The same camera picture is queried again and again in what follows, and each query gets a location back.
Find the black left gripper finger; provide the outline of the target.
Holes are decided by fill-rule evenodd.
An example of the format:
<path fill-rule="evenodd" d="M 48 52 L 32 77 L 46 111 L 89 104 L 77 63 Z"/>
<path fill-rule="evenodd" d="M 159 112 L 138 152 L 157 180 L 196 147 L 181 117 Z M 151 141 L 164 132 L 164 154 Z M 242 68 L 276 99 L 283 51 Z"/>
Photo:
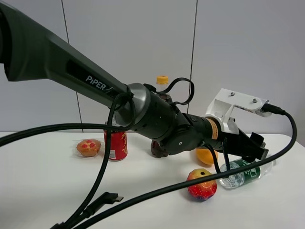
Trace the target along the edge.
<path fill-rule="evenodd" d="M 265 147 L 264 138 L 255 132 L 252 132 L 249 137 L 249 147 L 251 149 L 259 149 Z"/>

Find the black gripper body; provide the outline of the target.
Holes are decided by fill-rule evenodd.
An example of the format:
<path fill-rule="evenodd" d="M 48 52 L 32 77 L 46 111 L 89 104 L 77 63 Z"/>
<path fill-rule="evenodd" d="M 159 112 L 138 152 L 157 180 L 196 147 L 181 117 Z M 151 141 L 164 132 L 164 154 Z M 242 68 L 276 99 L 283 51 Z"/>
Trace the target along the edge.
<path fill-rule="evenodd" d="M 253 143 L 240 128 L 238 134 L 232 134 L 221 131 L 221 140 L 223 143 L 223 151 L 230 155 L 254 158 L 252 149 Z"/>

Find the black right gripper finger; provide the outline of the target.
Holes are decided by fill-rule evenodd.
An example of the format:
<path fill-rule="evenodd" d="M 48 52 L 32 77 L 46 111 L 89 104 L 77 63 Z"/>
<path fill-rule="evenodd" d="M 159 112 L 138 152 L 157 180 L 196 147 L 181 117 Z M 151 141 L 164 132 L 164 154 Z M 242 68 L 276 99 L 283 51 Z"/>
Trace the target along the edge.
<path fill-rule="evenodd" d="M 255 160 L 265 159 L 269 150 L 264 147 L 251 146 L 247 147 L 243 152 L 243 160 L 254 162 Z"/>

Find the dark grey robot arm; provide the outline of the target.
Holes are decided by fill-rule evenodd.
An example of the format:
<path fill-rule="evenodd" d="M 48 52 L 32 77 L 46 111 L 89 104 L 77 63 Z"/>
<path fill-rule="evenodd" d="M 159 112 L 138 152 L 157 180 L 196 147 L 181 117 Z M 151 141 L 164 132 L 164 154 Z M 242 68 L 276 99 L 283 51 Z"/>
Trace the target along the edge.
<path fill-rule="evenodd" d="M 267 155 L 263 138 L 221 131 L 215 118 L 182 113 L 147 84 L 125 85 L 85 57 L 56 34 L 5 2 L 0 4 L 0 62 L 10 82 L 49 79 L 107 107 L 121 93 L 133 95 L 118 102 L 118 125 L 156 141 L 170 155 L 210 144 L 219 152 L 249 161 Z"/>

